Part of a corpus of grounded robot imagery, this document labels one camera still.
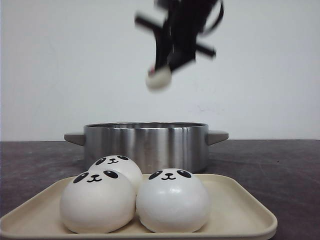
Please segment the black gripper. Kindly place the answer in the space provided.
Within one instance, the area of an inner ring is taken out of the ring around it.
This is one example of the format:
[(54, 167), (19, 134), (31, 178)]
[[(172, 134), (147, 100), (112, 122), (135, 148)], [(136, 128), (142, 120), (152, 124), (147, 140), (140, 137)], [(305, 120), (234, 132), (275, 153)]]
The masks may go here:
[(158, 25), (151, 19), (136, 14), (134, 23), (151, 30), (156, 41), (155, 64), (151, 73), (168, 67), (171, 74), (196, 58), (198, 34), (208, 34), (217, 23), (205, 29), (207, 18), (214, 9), (215, 0), (156, 0), (154, 5), (167, 12)]

